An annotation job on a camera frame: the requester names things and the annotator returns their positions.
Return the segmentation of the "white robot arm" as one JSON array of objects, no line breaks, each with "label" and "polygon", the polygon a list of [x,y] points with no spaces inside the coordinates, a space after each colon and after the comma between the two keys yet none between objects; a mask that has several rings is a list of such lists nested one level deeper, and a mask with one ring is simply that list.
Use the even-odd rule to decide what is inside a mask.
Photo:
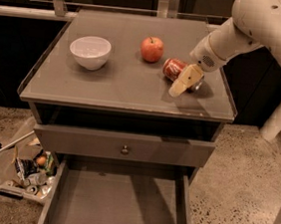
[{"label": "white robot arm", "polygon": [[238,54],[265,47],[281,66],[281,0],[235,0],[232,16],[191,51],[194,61],[180,72],[168,91],[180,96]]}]

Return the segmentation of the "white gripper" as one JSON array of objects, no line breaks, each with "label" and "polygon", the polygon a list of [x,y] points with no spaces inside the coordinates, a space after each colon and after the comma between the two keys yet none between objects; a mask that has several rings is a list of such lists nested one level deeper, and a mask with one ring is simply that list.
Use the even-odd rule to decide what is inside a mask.
[{"label": "white gripper", "polygon": [[168,90],[171,97],[178,97],[187,89],[194,89],[203,80],[204,72],[214,72],[227,64],[226,60],[216,55],[210,45],[210,35],[207,35],[191,50],[189,55],[197,65],[187,65],[180,72]]}]

